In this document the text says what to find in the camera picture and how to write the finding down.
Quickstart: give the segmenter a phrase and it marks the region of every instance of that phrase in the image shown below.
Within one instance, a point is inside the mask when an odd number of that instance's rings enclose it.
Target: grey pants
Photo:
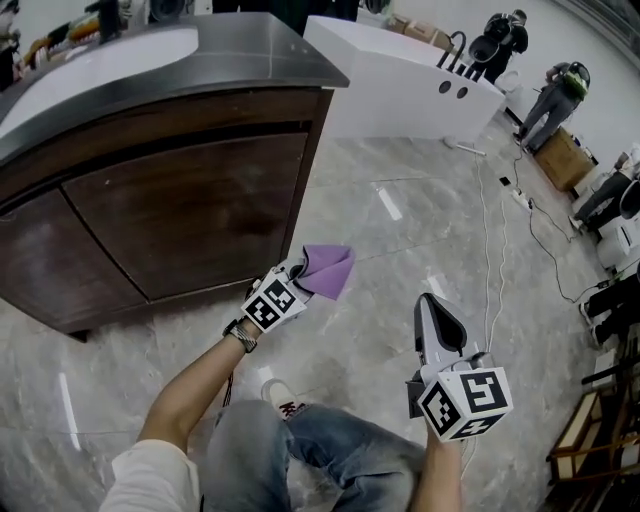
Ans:
[[[576,219],[584,222],[589,231],[600,229],[607,222],[611,222],[620,215],[620,199],[629,185],[629,178],[621,172],[614,172],[578,210]],[[602,212],[592,215],[593,211],[608,199],[611,199],[611,203]]]
[[[561,87],[548,85],[540,93],[536,104],[529,112],[524,123],[522,123],[519,132],[520,137],[524,139],[540,118],[548,113],[547,122],[529,140],[528,146],[531,150],[538,151],[547,142],[547,139],[555,133],[560,124],[571,115],[579,103],[578,100],[569,98]]]

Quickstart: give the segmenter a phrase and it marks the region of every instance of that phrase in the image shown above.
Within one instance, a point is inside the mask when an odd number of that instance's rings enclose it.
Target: sneaker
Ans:
[[[589,304],[589,301],[585,301],[580,303],[580,305],[578,306],[578,311],[580,311],[580,314],[582,315],[582,318],[584,318],[584,321],[587,323],[587,325],[589,326],[589,328],[593,327],[593,318],[591,318],[589,316],[589,313],[587,313],[587,305]]]
[[[262,399],[269,402],[283,420],[288,420],[305,406],[280,379],[271,379],[264,383]]]
[[[576,219],[573,215],[569,215],[569,223],[571,227],[580,233],[584,229],[584,222]]]

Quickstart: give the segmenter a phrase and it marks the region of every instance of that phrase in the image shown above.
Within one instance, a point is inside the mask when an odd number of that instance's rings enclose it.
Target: white cable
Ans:
[[[487,345],[487,352],[491,352],[491,345],[493,343],[493,328],[496,325],[496,321],[502,313],[503,303],[502,303],[502,292],[504,291],[504,274],[502,273],[502,269],[504,268],[505,263],[507,262],[507,255],[505,251],[507,250],[507,217],[504,214],[504,201],[501,201],[502,206],[502,236],[504,237],[504,245],[502,246],[502,263],[500,263],[500,293],[498,295],[498,304],[500,305],[498,312],[496,313],[495,318],[493,319],[493,323],[491,324],[491,330],[489,331],[489,344]]]
[[[473,448],[471,449],[471,455],[469,456],[469,459],[467,460],[467,462],[465,462],[464,464],[464,468],[462,469],[462,475],[460,475],[460,478],[464,478],[464,474],[467,472],[467,468],[469,467],[469,464],[471,464],[471,461],[473,460],[473,456],[476,454],[476,448],[478,447],[478,438],[474,437],[472,440],[473,440]]]
[[[491,262],[489,259],[489,231],[487,230],[487,217],[486,217],[486,211],[487,211],[487,205],[484,202],[484,187],[482,184],[482,178],[480,177],[480,166],[478,165],[478,157],[477,155],[474,155],[475,158],[475,162],[476,162],[476,171],[478,173],[478,181],[480,182],[480,200],[482,201],[482,224],[484,227],[484,255],[485,258],[487,259],[487,279],[486,279],[486,298],[487,298],[487,307],[485,308],[484,311],[484,339],[485,339],[485,352],[490,352],[491,351],[491,344],[493,343],[493,328],[496,324],[496,321],[498,320],[498,316],[500,316],[500,313],[502,313],[502,309],[503,309],[503,303],[502,303],[502,292],[504,291],[504,285],[505,285],[505,279],[504,279],[504,274],[502,273],[502,270],[504,268],[504,265],[507,261],[507,257],[505,254],[505,251],[507,249],[507,217],[504,213],[504,201],[500,201],[500,206],[502,209],[502,220],[503,220],[503,225],[502,225],[502,235],[504,237],[504,245],[502,246],[502,263],[500,263],[500,279],[501,279],[501,283],[500,283],[500,293],[498,295],[498,304],[499,304],[499,308],[498,308],[498,312],[496,313],[495,318],[493,319],[493,323],[491,324],[491,332],[487,333],[487,327],[488,327],[488,323],[489,323],[489,277],[491,274]],[[462,475],[461,478],[464,477],[465,473],[467,472],[467,468],[469,467],[469,465],[471,464],[471,461],[473,460],[473,457],[476,454],[476,448],[478,447],[478,438],[474,437],[473,438],[473,448],[471,450],[471,455],[469,456],[469,459],[467,459],[467,462],[465,462],[464,464],[464,468],[462,469]]]
[[[473,158],[476,162],[476,171],[478,173],[478,181],[480,182],[480,201],[482,201],[482,225],[484,227],[484,255],[487,259],[487,279],[486,279],[486,307],[484,310],[484,344],[485,352],[489,349],[489,342],[487,337],[487,328],[489,327],[489,276],[491,275],[491,262],[489,260],[489,232],[487,231],[487,205],[484,202],[484,187],[482,185],[482,178],[480,177],[480,166],[478,165],[478,155],[474,154]]]

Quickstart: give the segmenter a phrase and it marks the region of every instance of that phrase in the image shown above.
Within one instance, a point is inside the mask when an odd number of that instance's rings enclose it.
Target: cable cord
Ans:
[[[515,187],[520,190],[519,186],[520,186],[520,176],[518,176],[518,162],[520,160],[522,160],[524,158],[524,150],[522,149],[522,144],[524,144],[524,141],[520,141],[520,145],[518,146],[520,148],[520,156],[518,158],[516,158],[513,161],[513,173],[516,176],[516,184]]]
[[[476,454],[476,448],[478,447],[478,438],[474,437],[471,441],[469,441],[469,443],[473,443],[473,448],[471,449],[471,455],[469,455],[469,458],[467,459],[467,462],[464,463],[464,467],[462,468],[462,474],[460,475],[460,478],[464,478],[465,473],[467,472],[467,469],[469,468],[469,465],[471,464],[471,461],[473,460],[473,457]]]
[[[560,295],[562,296],[562,298],[564,300],[566,300],[567,302],[570,302],[571,304],[575,304],[577,303],[582,296],[587,293],[589,290],[592,290],[593,288],[597,288],[598,285],[593,285],[590,286],[589,288],[587,288],[586,290],[584,290],[580,295],[578,295],[578,297],[576,297],[575,299],[572,299],[571,297],[567,297],[564,292],[562,291],[562,285],[560,284],[560,270],[558,269],[558,260],[555,258],[555,256],[553,254],[551,254],[549,252],[549,250],[542,245],[542,242],[538,239],[538,237],[536,236],[536,234],[533,232],[533,210],[531,210],[531,213],[529,214],[529,232],[531,233],[531,236],[533,237],[533,239],[538,242],[538,245],[540,247],[542,247],[542,250],[544,252],[547,253],[547,255],[553,260],[553,264],[555,266],[556,269],[556,282],[558,283],[558,291],[560,292]]]
[[[496,316],[493,318],[493,322],[491,323],[491,329],[489,330],[489,343],[487,344],[487,352],[491,352],[491,345],[493,344],[493,328],[496,325],[496,322],[498,321],[498,317],[500,316],[500,313],[502,313],[502,309],[504,307],[504,303],[502,302],[502,292],[504,292],[504,285],[505,285],[505,278],[504,278],[504,274],[502,273],[502,270],[504,268],[505,263],[507,262],[507,255],[505,254],[505,251],[507,250],[507,217],[504,214],[504,201],[500,202],[500,206],[502,208],[502,236],[504,238],[504,245],[502,246],[502,263],[500,263],[500,293],[498,294],[498,304],[500,305],[498,312],[496,313]]]
[[[536,210],[540,211],[541,213],[544,213],[544,214],[547,216],[547,218],[551,221],[551,224],[553,224],[553,225],[555,226],[555,228],[556,228],[558,231],[560,231],[560,233],[562,233],[562,234],[564,235],[564,237],[567,239],[567,243],[571,243],[571,242],[573,242],[576,238],[578,238],[578,235],[573,235],[572,237],[570,237],[569,235],[567,235],[567,233],[564,231],[564,229],[562,229],[560,226],[558,226],[558,225],[556,224],[556,222],[553,220],[553,218],[551,217],[551,215],[549,215],[549,214],[548,214],[547,212],[545,212],[542,208],[540,208],[540,207],[538,206],[538,203],[536,203],[536,202],[534,201],[534,199],[533,199],[533,198],[531,198],[531,204],[532,204],[533,206],[535,206]]]
[[[636,263],[638,263],[640,261],[640,258],[638,258],[637,260],[635,260],[633,263],[630,263],[629,265],[627,265],[626,267],[624,267],[622,270],[620,270],[619,272],[616,273],[616,276],[618,275],[622,275],[624,274],[627,270],[629,270],[631,267],[633,267]]]
[[[478,155],[477,153],[473,154],[473,159],[476,163],[476,173],[478,174],[478,182],[480,183],[480,201],[482,201],[482,226],[484,228],[484,255],[487,260],[487,278],[485,281],[486,284],[486,304],[484,309],[484,343],[485,348],[489,346],[489,338],[488,338],[488,328],[489,328],[489,277],[491,275],[491,261],[489,260],[489,232],[487,231],[487,205],[484,202],[484,186],[482,184],[482,178],[480,176],[480,165],[478,164]]]
[[[480,201],[482,201],[482,224],[484,227],[484,253],[485,253],[485,257],[487,259],[487,278],[486,278],[486,308],[484,311],[484,336],[485,336],[485,352],[490,352],[491,351],[491,345],[493,344],[493,328],[495,327],[496,321],[498,320],[498,317],[500,316],[500,313],[502,313],[502,309],[503,309],[503,302],[502,302],[502,293],[504,292],[504,285],[505,285],[505,278],[504,278],[504,274],[502,273],[503,269],[504,269],[504,265],[506,262],[506,254],[505,251],[507,249],[507,217],[504,213],[504,201],[500,202],[500,208],[502,210],[502,220],[503,220],[503,226],[502,226],[502,234],[504,237],[504,245],[502,246],[502,262],[500,263],[500,279],[501,279],[501,283],[500,283],[500,293],[498,295],[498,304],[499,304],[499,308],[498,308],[498,312],[496,313],[496,316],[493,319],[493,322],[491,323],[491,331],[490,333],[487,333],[487,327],[488,327],[488,323],[489,323],[489,277],[491,274],[491,263],[490,263],[490,259],[489,259],[489,232],[487,230],[487,217],[486,217],[486,210],[487,210],[487,205],[484,201],[484,186],[482,184],[482,178],[480,176],[480,165],[478,164],[478,155],[474,154],[474,160],[476,163],[476,172],[478,174],[478,181],[480,183]],[[462,475],[461,478],[464,478],[464,475],[467,472],[467,469],[469,468],[469,465],[471,464],[471,461],[473,460],[473,458],[476,455],[476,449],[478,447],[478,438],[474,437],[471,441],[469,441],[470,443],[473,442],[473,448],[471,450],[471,455],[469,455],[469,458],[467,459],[467,461],[464,463],[464,467],[462,469]],[[463,455],[466,453],[467,451],[467,447],[468,444],[465,446],[464,451],[463,451]]]
[[[514,170],[514,172],[515,172],[515,174],[516,174],[516,188],[518,188],[518,183],[519,183],[519,180],[518,180],[518,168],[517,168],[517,162],[519,162],[520,160],[522,160],[522,158],[523,158],[523,151],[522,151],[522,145],[521,145],[521,146],[520,146],[520,156],[519,156],[518,158],[516,158],[516,159],[513,161],[513,170]],[[567,243],[571,243],[573,240],[575,240],[576,238],[578,238],[578,236],[577,236],[577,235],[574,235],[574,236],[572,236],[572,237],[570,237],[569,235],[567,235],[567,234],[565,233],[565,231],[564,231],[560,226],[558,226],[558,224],[556,224],[556,222],[553,220],[553,218],[551,217],[551,215],[549,215],[546,211],[544,211],[542,208],[540,208],[540,207],[537,205],[537,203],[535,202],[535,200],[534,200],[533,198],[531,198],[531,199],[530,199],[530,201],[531,201],[531,204],[536,208],[536,210],[538,210],[538,211],[540,211],[540,212],[544,213],[544,214],[547,216],[547,218],[551,221],[551,224],[553,224],[553,225],[554,225],[554,227],[555,227],[558,231],[560,231],[560,232],[563,234],[563,236],[564,236],[564,237],[566,238],[566,240],[567,240]],[[597,284],[596,284],[596,285],[593,285],[593,286],[589,286],[589,288],[586,288],[586,289],[585,289],[585,290],[584,290],[580,295],[578,295],[578,297],[577,297],[577,298],[575,298],[575,299],[572,299],[571,297],[567,297],[567,296],[564,294],[564,292],[562,291],[562,286],[560,285],[560,271],[559,271],[559,269],[558,269],[558,260],[555,258],[555,256],[554,256],[553,254],[551,254],[551,252],[549,252],[549,250],[548,250],[548,249],[547,249],[547,248],[542,244],[542,242],[540,241],[540,239],[535,235],[535,233],[533,232],[533,225],[532,225],[532,224],[533,224],[533,210],[531,210],[531,212],[530,212],[530,214],[529,214],[529,232],[531,233],[531,236],[533,237],[533,239],[534,239],[534,240],[538,243],[538,245],[542,248],[542,250],[543,250],[544,252],[546,252],[546,253],[549,255],[549,257],[553,260],[553,264],[554,264],[554,266],[555,266],[555,271],[556,271],[556,282],[558,283],[558,291],[560,292],[560,295],[562,296],[562,298],[563,298],[564,300],[566,300],[567,302],[570,302],[571,304],[576,304],[576,303],[577,303],[577,302],[582,298],[582,296],[583,296],[585,293],[587,293],[589,290],[593,290],[594,288],[598,288],[598,287],[599,287]]]
[[[229,375],[227,382],[227,391],[224,394],[224,400],[222,400],[222,407],[227,407],[231,403],[231,389],[233,388],[233,372]]]

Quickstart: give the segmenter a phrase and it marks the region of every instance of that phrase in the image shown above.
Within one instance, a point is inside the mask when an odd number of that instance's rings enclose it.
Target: knee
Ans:
[[[216,421],[216,429],[235,432],[260,431],[262,435],[284,427],[270,403],[264,400],[244,400],[224,408]]]

